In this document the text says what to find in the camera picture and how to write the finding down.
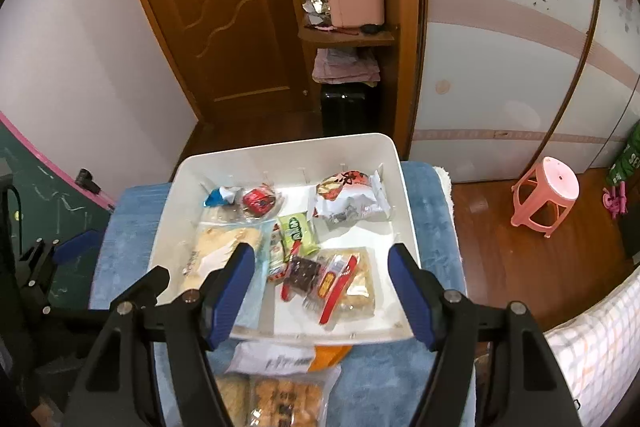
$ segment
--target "red wrapped snack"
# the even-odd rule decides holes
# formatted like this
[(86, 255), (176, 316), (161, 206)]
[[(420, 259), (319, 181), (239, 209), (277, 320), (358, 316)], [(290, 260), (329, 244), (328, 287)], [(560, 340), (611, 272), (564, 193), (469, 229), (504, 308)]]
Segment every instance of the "red wrapped snack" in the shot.
[(247, 192), (242, 197), (242, 203), (254, 216), (261, 217), (276, 204), (276, 194), (269, 185), (262, 184)]

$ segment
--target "checkered blanket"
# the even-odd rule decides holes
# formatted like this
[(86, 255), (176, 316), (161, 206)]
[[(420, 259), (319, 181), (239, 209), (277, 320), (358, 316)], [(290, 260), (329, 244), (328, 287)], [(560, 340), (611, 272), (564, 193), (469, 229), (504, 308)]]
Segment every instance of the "checkered blanket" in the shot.
[(605, 299), (546, 339), (584, 427), (600, 427), (640, 369), (640, 267)]

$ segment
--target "shelf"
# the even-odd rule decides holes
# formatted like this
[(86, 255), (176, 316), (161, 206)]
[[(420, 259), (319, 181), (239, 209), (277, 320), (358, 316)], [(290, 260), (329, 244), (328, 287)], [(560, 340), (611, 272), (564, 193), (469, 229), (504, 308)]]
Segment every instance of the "shelf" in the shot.
[(375, 35), (365, 35), (363, 33), (348, 35), (346, 33), (323, 32), (302, 26), (298, 31), (298, 37), (318, 48), (339, 48), (342, 46), (364, 48), (366, 46), (392, 46), (394, 44), (394, 36), (386, 30)]

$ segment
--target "screw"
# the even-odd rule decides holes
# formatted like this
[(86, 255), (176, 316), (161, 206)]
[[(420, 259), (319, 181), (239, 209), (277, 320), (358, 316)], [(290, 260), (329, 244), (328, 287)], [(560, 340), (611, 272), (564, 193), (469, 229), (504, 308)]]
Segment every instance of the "screw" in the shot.
[(133, 304), (131, 304), (129, 301), (124, 301), (118, 304), (118, 307), (116, 309), (120, 315), (126, 315), (133, 309)]
[(527, 307), (518, 301), (512, 302), (510, 308), (516, 315), (524, 315), (527, 312)]
[(196, 289), (187, 290), (182, 294), (182, 300), (187, 304), (196, 302), (200, 298), (200, 292)]
[(444, 298), (452, 304), (462, 301), (462, 295), (458, 290), (444, 290)]

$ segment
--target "pink stool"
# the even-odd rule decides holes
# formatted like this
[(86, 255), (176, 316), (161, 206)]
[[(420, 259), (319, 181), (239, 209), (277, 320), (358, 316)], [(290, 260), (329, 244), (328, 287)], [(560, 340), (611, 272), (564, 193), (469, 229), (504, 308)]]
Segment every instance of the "pink stool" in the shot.
[[(520, 186), (523, 184), (533, 185), (535, 188), (524, 203), (520, 203)], [(550, 237), (574, 206), (575, 200), (578, 199), (580, 185), (578, 185), (578, 178), (568, 166), (560, 160), (545, 156), (542, 162), (533, 165), (529, 172), (511, 187), (511, 191), (514, 208), (511, 224), (514, 227), (527, 225), (537, 232), (545, 232), (545, 237)], [(531, 216), (547, 202), (553, 203), (556, 210), (556, 220), (550, 227), (544, 227), (531, 220)], [(564, 207), (562, 214), (560, 214), (560, 206)]]

